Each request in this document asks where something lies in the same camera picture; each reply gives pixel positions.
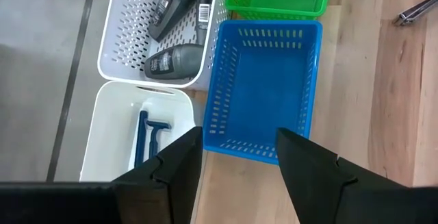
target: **wooden table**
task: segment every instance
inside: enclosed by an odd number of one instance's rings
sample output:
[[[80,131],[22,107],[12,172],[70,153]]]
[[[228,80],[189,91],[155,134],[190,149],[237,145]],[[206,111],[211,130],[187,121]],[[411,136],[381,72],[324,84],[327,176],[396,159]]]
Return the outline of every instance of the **wooden table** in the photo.
[[[420,1],[329,1],[311,130],[312,141],[406,186],[438,185],[438,9],[411,27],[391,24]],[[277,166],[217,153],[207,154],[197,208],[197,224],[298,223]]]

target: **basket rim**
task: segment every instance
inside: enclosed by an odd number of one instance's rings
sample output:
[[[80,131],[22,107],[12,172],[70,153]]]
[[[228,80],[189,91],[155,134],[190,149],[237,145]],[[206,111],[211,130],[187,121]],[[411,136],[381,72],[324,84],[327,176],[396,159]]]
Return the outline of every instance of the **basket rim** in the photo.
[[[267,12],[270,14],[284,14],[295,16],[312,16],[318,17],[325,13],[327,9],[327,3],[329,0],[322,0],[321,8],[318,11],[303,11],[303,10],[288,10],[288,9],[276,9],[276,8],[258,8],[253,6],[243,7],[240,5],[230,5],[231,0],[225,0],[225,7],[228,10],[236,12]]]
[[[302,135],[305,138],[310,137],[310,131],[311,131],[311,125],[312,125],[312,117],[313,117],[313,105],[315,101],[315,95],[316,95],[316,84],[318,80],[318,69],[319,69],[319,62],[320,62],[320,52],[321,52],[321,46],[322,46],[322,35],[323,35],[323,27],[321,22],[314,21],[314,20],[283,20],[283,21],[276,21],[276,20],[229,20],[224,21],[220,25],[220,30],[218,33],[218,38],[223,37],[224,28],[228,25],[306,25],[306,26],[312,26],[316,29],[316,38],[315,38],[315,56],[312,60],[312,74],[311,74],[311,83],[310,83],[310,90],[309,92],[311,95],[309,96],[308,104],[307,104],[307,111],[304,111],[306,114],[306,124],[305,124],[305,130],[302,131]],[[213,71],[211,73],[211,81],[210,81],[210,90],[214,90],[214,85],[216,83],[216,78],[218,76],[218,65],[215,64],[213,66]],[[204,113],[204,120],[203,120],[203,127],[209,127],[209,120],[211,118],[211,111],[213,110],[213,92],[209,92],[207,97],[207,103],[205,106],[205,113]],[[239,158],[245,158],[249,160],[255,160],[259,162],[265,162],[269,164],[278,164],[278,159],[266,157],[264,155],[256,155],[247,153],[244,151],[238,151],[234,149],[225,149],[220,147],[219,145],[213,145],[211,142],[215,138],[211,138],[211,135],[207,133],[207,130],[204,129],[203,131],[203,141],[204,141],[204,149],[208,151],[223,153],[226,155],[236,156]]]

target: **white plastic basket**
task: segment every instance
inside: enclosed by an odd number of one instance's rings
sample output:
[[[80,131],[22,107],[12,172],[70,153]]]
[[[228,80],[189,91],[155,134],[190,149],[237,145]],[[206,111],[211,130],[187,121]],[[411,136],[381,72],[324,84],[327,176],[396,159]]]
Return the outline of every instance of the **white plastic basket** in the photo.
[[[140,110],[150,121],[170,123],[169,131],[158,132],[158,151],[202,125],[203,107],[180,90],[108,82],[97,94],[80,181],[109,182],[133,168]],[[148,127],[144,160],[151,132]]]
[[[196,6],[177,23],[168,35],[156,42],[148,33],[149,18],[157,0],[110,0],[99,52],[98,69],[109,80],[141,86],[208,90],[218,28],[228,19],[225,0],[213,0],[201,69],[192,79],[149,79],[144,61],[154,53],[174,45],[196,42]]]

